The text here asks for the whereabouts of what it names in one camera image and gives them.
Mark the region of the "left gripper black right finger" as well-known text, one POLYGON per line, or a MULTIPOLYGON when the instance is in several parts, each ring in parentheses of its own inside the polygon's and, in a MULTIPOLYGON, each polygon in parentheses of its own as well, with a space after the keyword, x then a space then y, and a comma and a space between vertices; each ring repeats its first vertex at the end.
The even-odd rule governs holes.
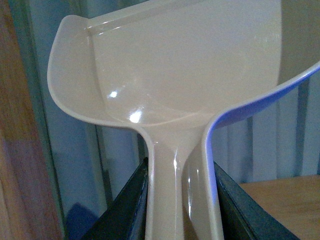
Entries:
POLYGON ((298 239, 253 200, 217 163, 214 163, 214 168, 226 240, 298 239))

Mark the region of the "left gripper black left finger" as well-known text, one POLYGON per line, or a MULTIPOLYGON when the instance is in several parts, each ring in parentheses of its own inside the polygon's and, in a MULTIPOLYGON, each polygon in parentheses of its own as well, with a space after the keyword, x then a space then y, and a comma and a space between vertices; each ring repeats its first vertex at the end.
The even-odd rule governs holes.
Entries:
POLYGON ((139 164, 111 206, 84 234, 83 240, 143 240, 146 231, 148 161, 139 164))

